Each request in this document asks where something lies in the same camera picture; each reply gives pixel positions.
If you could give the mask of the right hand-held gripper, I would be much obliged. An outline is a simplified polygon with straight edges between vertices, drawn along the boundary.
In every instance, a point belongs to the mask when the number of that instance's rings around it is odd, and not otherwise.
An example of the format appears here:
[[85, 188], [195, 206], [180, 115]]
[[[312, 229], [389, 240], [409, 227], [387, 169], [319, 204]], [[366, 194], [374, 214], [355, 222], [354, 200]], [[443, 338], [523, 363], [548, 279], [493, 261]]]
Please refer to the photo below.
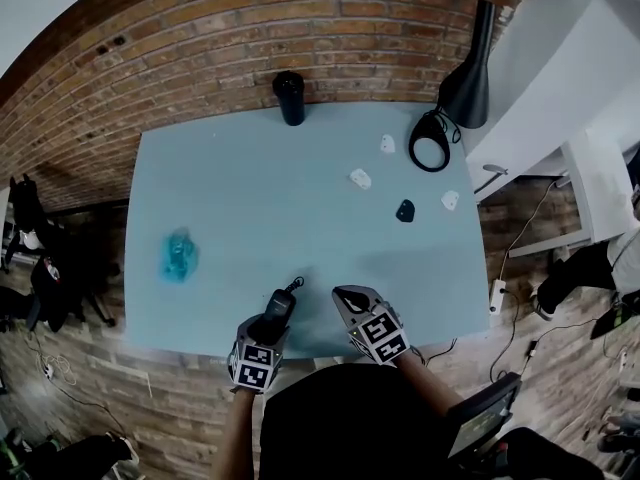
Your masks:
[[332, 300], [352, 344], [375, 363], [389, 364], [409, 350], [400, 317], [373, 288], [337, 286], [332, 290]]

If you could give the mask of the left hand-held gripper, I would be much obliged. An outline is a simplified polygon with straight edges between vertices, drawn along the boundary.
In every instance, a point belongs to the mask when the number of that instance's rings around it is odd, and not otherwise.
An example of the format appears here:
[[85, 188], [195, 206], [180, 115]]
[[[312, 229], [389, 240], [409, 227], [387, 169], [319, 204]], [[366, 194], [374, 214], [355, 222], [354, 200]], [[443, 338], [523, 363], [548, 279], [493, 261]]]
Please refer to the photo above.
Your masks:
[[238, 326], [236, 342], [228, 356], [228, 370], [235, 387], [264, 393], [277, 375], [290, 327], [283, 329], [274, 349], [244, 342], [248, 329], [256, 320], [254, 315]]

